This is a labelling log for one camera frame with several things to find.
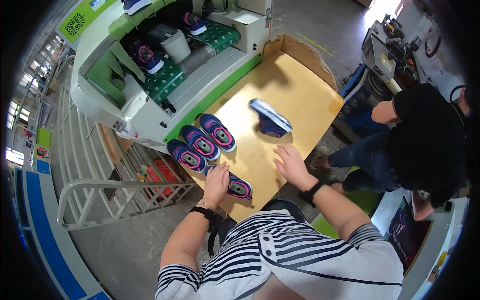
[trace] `striped shirt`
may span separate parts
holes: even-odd
[[[199,273],[164,266],[155,298],[251,300],[272,274],[306,300],[396,300],[403,266],[372,224],[345,242],[297,222],[287,210],[264,211],[238,223]]]

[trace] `white metal rack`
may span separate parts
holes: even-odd
[[[177,174],[164,154],[158,151],[134,143],[123,153],[117,142],[114,147],[120,153],[121,161],[114,164],[98,123],[72,102],[68,89],[70,80],[71,74],[60,90],[57,120],[61,171],[57,176],[61,175],[64,186],[59,198],[57,222],[67,230],[91,228],[150,213],[184,197],[195,182],[182,180],[182,175]],[[167,182],[153,163],[153,156],[163,161],[176,182]],[[162,182],[139,181],[137,171],[142,165],[151,166]],[[115,169],[124,181],[109,180]],[[108,199],[106,189],[115,190],[111,199]]]

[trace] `concrete floor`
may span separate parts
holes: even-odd
[[[319,51],[340,84],[361,62],[360,47],[367,29],[375,19],[383,19],[384,2],[377,2],[372,9],[367,10],[355,0],[275,0],[273,36],[287,33],[310,43],[304,38],[306,37],[323,47],[332,55],[320,48]],[[345,142],[337,138],[333,128],[330,128],[318,145],[327,146],[328,153],[333,153],[343,147]],[[330,174],[316,175],[342,180],[347,171],[337,169]],[[302,203],[297,198],[297,193],[295,187],[286,184],[277,197],[296,201],[308,220],[312,221],[317,213]],[[87,266],[112,298],[152,300],[163,248],[173,230],[201,199],[202,194],[203,191],[195,187],[182,203],[132,220],[73,231],[71,237]],[[208,260],[206,249],[205,240],[199,254],[200,263]]]

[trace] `navy blue sneaker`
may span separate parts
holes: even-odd
[[[249,104],[260,116],[258,127],[262,133],[281,138],[293,130],[292,125],[287,119],[262,100],[253,99],[250,100]]]
[[[205,157],[198,154],[198,152],[188,147],[188,145],[182,141],[171,140],[167,144],[167,149],[174,159],[195,172],[202,173],[208,166]]]
[[[207,31],[207,26],[205,25],[205,22],[191,12],[185,13],[182,18],[182,22],[185,28],[190,31],[192,36],[197,36],[200,33],[204,33],[205,31]]]
[[[123,10],[129,16],[133,15],[143,7],[151,4],[150,0],[121,0],[123,3]]]
[[[216,166],[208,166],[205,169],[205,176],[207,176],[208,170],[210,168],[215,168]],[[230,174],[230,184],[228,185],[227,194],[230,194],[234,197],[252,200],[253,189],[252,186],[245,180],[241,180],[235,174],[228,171]]]
[[[217,117],[211,114],[203,114],[200,116],[200,125],[203,130],[209,134],[217,145],[225,152],[232,152],[237,148],[237,142],[228,130],[223,126]]]
[[[137,65],[149,74],[157,73],[164,65],[162,56],[153,52],[142,41],[137,40],[132,46],[132,54]]]
[[[195,126],[185,125],[181,129],[181,135],[187,144],[197,150],[207,160],[214,161],[220,157],[220,149],[212,143],[203,131]]]

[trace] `person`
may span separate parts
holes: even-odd
[[[274,152],[281,158],[275,160],[280,174],[310,195],[305,201],[341,239],[317,232],[292,202],[272,200],[220,235],[220,251],[200,267],[197,254],[209,220],[193,211],[163,250],[156,300],[396,300],[403,266],[393,246],[356,204],[308,173],[295,147],[279,145]],[[228,168],[223,163],[208,171],[196,209],[217,209],[227,192]]]
[[[462,183],[464,127],[469,109],[465,90],[453,104],[431,84],[401,91],[372,111],[373,121],[399,122],[396,127],[330,156],[318,152],[311,168],[359,167],[345,181],[332,185],[340,193],[359,189],[391,192],[400,187],[411,190],[415,220],[423,220],[443,206]],[[423,200],[419,191],[430,195]]]

